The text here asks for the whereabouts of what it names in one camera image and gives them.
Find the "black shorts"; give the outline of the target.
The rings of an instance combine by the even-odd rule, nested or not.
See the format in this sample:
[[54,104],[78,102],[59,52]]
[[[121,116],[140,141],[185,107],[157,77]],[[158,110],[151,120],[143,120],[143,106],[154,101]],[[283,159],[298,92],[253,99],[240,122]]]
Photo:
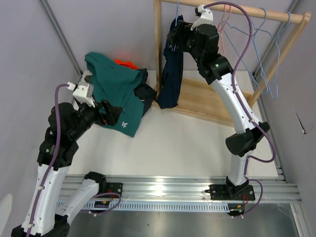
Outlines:
[[146,68],[137,69],[141,73],[142,80],[139,85],[134,89],[134,94],[143,102],[143,115],[151,108],[153,101],[156,100],[157,92],[147,84],[148,71]]

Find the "pink hanger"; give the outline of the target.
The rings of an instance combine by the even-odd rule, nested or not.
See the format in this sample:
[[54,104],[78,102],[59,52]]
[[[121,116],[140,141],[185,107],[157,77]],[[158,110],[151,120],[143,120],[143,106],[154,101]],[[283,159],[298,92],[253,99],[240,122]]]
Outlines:
[[231,16],[231,14],[232,14],[232,6],[229,5],[229,13],[228,13],[228,16],[227,16],[226,20],[223,21],[222,30],[225,28],[225,26],[226,26],[226,24],[227,24],[227,22],[228,22],[228,20],[229,20],[229,18],[230,18],[230,16]]
[[225,45],[224,45],[224,39],[223,39],[223,29],[225,27],[225,23],[224,25],[222,25],[223,21],[224,21],[224,17],[226,15],[226,5],[224,5],[224,12],[223,12],[223,15],[217,25],[217,30],[219,32],[219,36],[220,36],[220,43],[221,43],[221,46],[222,46],[222,54],[225,56],[226,55],[226,52],[225,52]]

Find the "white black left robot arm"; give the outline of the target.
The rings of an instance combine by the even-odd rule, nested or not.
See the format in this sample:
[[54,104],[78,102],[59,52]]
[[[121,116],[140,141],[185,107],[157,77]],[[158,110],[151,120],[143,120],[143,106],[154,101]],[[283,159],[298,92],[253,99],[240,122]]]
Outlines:
[[79,103],[76,110],[70,103],[56,103],[48,118],[49,128],[39,147],[38,176],[34,196],[25,221],[15,227],[13,237],[66,237],[71,223],[92,198],[117,197],[121,191],[111,192],[106,176],[87,173],[80,187],[57,207],[62,184],[77,150],[78,139],[93,124],[116,125],[123,111],[107,100],[93,107]]

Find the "navy blue shorts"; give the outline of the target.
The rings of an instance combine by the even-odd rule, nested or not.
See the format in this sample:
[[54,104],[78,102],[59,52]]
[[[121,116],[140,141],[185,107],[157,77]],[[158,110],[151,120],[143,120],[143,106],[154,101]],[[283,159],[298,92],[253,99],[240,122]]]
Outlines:
[[162,89],[157,97],[161,109],[174,108],[178,105],[183,77],[183,52],[172,49],[169,40],[166,40],[163,55],[166,59],[162,71]]

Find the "orange mesh shorts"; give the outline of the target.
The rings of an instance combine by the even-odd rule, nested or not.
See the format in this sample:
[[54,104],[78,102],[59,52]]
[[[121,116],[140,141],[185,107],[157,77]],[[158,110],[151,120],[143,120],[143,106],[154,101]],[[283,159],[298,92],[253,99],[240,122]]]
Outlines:
[[115,59],[114,62],[120,66],[124,66],[133,70],[137,70],[138,67],[130,61],[121,61],[119,59]]

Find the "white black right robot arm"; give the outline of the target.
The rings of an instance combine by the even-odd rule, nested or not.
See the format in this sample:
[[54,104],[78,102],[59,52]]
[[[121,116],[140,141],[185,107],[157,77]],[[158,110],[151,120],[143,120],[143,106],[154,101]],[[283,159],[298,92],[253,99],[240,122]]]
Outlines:
[[210,185],[207,190],[212,200],[254,200],[253,187],[246,179],[247,157],[253,153],[268,132],[267,122],[260,122],[248,106],[244,95],[233,76],[233,69],[227,58],[218,52],[219,34],[211,24],[202,24],[192,29],[192,24],[179,20],[168,35],[171,46],[188,52],[195,62],[199,74],[220,96],[228,110],[235,128],[235,134],[226,138],[225,144],[232,154],[231,168],[224,185]]

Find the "teal green shorts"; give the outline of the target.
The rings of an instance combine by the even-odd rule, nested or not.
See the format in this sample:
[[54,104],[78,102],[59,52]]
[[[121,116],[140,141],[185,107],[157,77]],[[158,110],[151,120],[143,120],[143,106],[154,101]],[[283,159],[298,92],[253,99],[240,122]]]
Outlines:
[[123,108],[116,125],[103,127],[134,137],[144,110],[144,103],[134,93],[142,82],[141,72],[121,66],[97,52],[86,54],[85,62],[92,73],[90,83],[94,86],[95,101],[107,100],[112,106]]

